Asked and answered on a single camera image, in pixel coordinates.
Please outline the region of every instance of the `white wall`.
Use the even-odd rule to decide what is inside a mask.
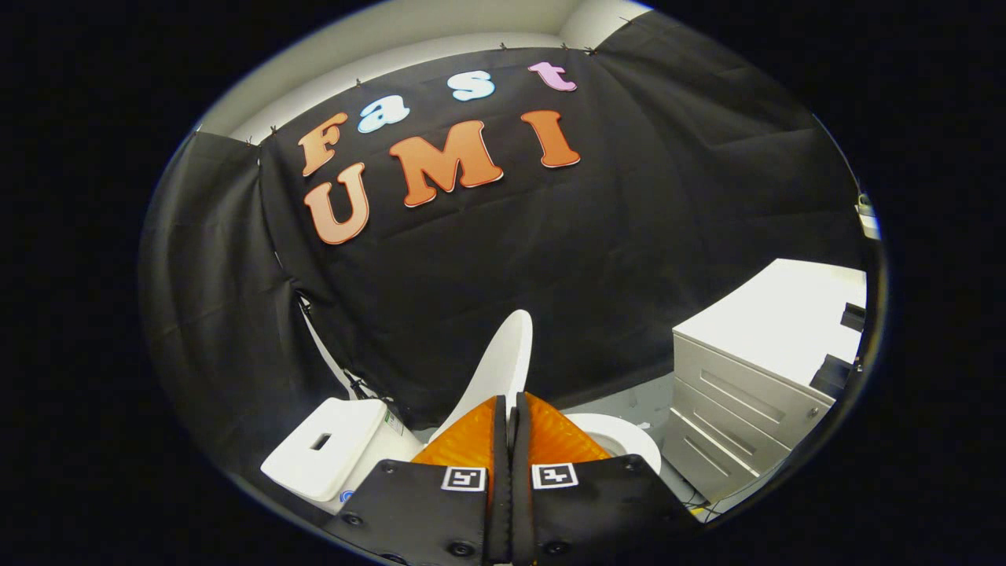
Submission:
[[[252,138],[252,143],[259,143],[269,136],[270,126],[279,128],[318,103],[356,85],[357,78],[365,82],[392,70],[424,61],[472,51],[498,49],[501,41],[507,47],[558,47],[562,43],[558,37],[543,33],[473,33],[441,37],[389,49],[330,70],[290,90],[230,132],[229,136],[238,140]]]
[[[202,131],[261,142],[318,103],[424,61],[508,47],[595,47],[650,8],[628,0],[392,0],[270,59],[203,117]]]

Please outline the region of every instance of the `letter m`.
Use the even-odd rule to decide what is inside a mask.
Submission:
[[[478,120],[455,124],[447,134],[444,151],[421,137],[412,137],[391,146],[388,151],[401,162],[408,194],[405,205],[412,207],[437,197],[437,188],[427,184],[424,173],[447,192],[454,191],[461,165],[461,185],[479,186],[499,180],[503,169],[497,167],[482,140],[485,124]]]

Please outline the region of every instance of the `cabinet top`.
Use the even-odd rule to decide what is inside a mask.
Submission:
[[[809,386],[826,354],[855,359],[862,335],[841,325],[847,303],[865,307],[865,271],[777,258],[674,334]]]

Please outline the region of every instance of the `drawer handle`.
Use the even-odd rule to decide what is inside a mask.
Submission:
[[[695,444],[694,442],[692,442],[691,438],[688,438],[687,436],[685,436],[684,437],[684,441],[685,441],[686,444],[688,444],[689,446],[691,446],[692,450],[695,450],[696,452],[698,452],[698,455],[700,455],[703,458],[705,458],[705,461],[709,462],[709,465],[711,465],[712,467],[716,468],[716,470],[719,471],[719,474],[722,474],[726,478],[730,477],[730,473],[728,473],[725,469],[719,467],[719,464],[717,464],[715,461],[713,461],[713,459],[711,457],[709,457],[709,454],[707,454],[705,452],[705,450],[703,450],[702,448],[699,448],[697,444]]]
[[[692,411],[692,415],[694,415],[696,419],[702,421],[705,424],[705,426],[707,426],[710,429],[718,432],[723,438],[729,440],[731,443],[733,443],[734,446],[736,446],[737,448],[739,448],[740,450],[742,450],[743,452],[745,452],[748,456],[753,456],[754,455],[754,448],[751,447],[746,442],[744,442],[743,440],[737,438],[736,436],[734,436],[733,434],[729,433],[728,431],[720,430],[718,427],[716,427],[715,425],[713,425],[709,421],[703,419],[702,415],[698,414],[698,411]]]
[[[749,393],[732,384],[724,382],[705,370],[702,370],[699,374],[699,380],[709,384],[709,386],[713,389],[718,390],[723,395],[733,399],[737,403],[740,403],[744,407],[747,407],[751,411],[754,411],[776,424],[783,422],[783,418],[786,417],[786,413],[776,409],[764,401],[756,399],[754,396]]]

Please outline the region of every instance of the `drawer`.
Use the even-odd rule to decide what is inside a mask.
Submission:
[[[674,337],[674,375],[791,450],[831,407],[831,402],[679,336]]]
[[[758,476],[674,409],[661,453],[710,502],[735,494]]]
[[[758,474],[769,471],[790,449],[722,405],[674,378],[673,409]]]

